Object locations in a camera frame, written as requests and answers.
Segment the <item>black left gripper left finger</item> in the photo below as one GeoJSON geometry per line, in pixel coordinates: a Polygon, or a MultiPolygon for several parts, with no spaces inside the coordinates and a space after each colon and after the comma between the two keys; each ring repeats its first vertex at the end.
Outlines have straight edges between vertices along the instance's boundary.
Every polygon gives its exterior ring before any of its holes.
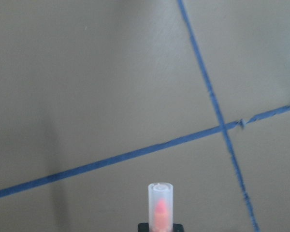
{"type": "Polygon", "coordinates": [[[139,223],[137,231],[138,232],[149,232],[149,224],[148,223],[139,223]]]}

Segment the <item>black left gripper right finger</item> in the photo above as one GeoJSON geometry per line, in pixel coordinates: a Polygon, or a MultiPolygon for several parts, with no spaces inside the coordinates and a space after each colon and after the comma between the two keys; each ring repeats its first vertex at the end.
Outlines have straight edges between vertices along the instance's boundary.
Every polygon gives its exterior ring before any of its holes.
{"type": "Polygon", "coordinates": [[[173,224],[173,232],[184,232],[184,227],[182,224],[173,224]]]}

